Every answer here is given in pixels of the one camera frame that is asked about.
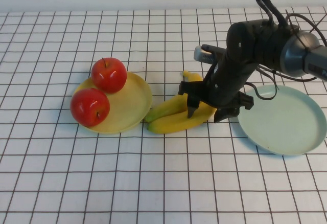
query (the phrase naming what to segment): silver metal part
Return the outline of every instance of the silver metal part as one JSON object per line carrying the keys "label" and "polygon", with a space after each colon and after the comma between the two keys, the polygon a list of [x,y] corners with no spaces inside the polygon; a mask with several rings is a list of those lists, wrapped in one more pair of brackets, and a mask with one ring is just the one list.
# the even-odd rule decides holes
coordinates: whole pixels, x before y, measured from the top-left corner
{"label": "silver metal part", "polygon": [[305,72],[327,81],[327,48],[319,46],[305,57]]}
{"label": "silver metal part", "polygon": [[215,63],[214,56],[211,53],[206,52],[205,50],[201,49],[201,46],[195,47],[193,58],[196,61],[199,61],[202,63],[207,63],[207,64]]}
{"label": "silver metal part", "polygon": [[[299,32],[298,37],[309,48],[313,49],[320,45],[318,38],[308,32]],[[306,56],[305,47],[294,35],[285,44],[281,53],[282,72],[291,77],[301,77],[307,73],[303,67],[303,57]]]}

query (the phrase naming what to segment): light green plate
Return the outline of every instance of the light green plate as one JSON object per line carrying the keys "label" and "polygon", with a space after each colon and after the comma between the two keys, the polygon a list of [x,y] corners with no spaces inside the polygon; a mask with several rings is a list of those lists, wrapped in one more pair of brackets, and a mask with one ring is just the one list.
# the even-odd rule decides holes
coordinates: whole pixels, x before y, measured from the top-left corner
{"label": "light green plate", "polygon": [[[308,95],[278,86],[273,100],[261,100],[254,91],[251,110],[243,107],[238,116],[240,125],[250,140],[262,148],[282,155],[301,155],[320,145],[326,137],[327,121],[319,105]],[[258,87],[263,97],[275,93],[274,85]]]}

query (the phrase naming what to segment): apple stem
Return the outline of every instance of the apple stem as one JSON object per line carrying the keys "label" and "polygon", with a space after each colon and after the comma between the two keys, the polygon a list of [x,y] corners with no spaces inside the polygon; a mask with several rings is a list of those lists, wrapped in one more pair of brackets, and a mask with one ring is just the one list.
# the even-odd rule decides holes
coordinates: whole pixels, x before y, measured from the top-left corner
{"label": "apple stem", "polygon": [[106,67],[107,68],[107,64],[106,64],[106,61],[105,61],[105,59],[104,58],[102,58],[103,59],[103,62],[104,62],[104,67]]}

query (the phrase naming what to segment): plate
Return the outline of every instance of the plate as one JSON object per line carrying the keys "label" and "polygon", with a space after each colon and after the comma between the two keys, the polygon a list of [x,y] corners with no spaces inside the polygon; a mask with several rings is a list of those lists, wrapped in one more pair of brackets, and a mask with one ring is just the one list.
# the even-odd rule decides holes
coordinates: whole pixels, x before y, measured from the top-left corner
{"label": "plate", "polygon": [[[262,148],[281,155],[301,155],[324,141],[326,117],[308,95],[287,86],[278,86],[273,100],[261,100],[254,91],[251,110],[240,109],[240,126],[250,140]],[[271,97],[274,85],[258,87],[261,96]]]}
{"label": "plate", "polygon": [[[89,87],[96,88],[91,78],[82,82],[75,92]],[[142,121],[152,104],[152,93],[148,83],[132,72],[127,72],[126,83],[120,91],[106,95],[110,103],[110,112],[100,124],[86,127],[93,132],[114,134],[132,129]]]}

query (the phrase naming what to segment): yellow plate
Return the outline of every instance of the yellow plate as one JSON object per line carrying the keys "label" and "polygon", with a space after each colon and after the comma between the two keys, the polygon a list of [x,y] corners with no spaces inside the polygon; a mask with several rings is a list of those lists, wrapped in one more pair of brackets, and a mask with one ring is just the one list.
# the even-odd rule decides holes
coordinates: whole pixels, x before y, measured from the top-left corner
{"label": "yellow plate", "polygon": [[[95,87],[91,78],[82,82],[75,92],[89,87]],[[110,112],[100,124],[87,127],[91,131],[113,134],[129,130],[142,121],[152,103],[148,83],[132,72],[127,72],[126,83],[119,92],[106,95],[110,103]]]}

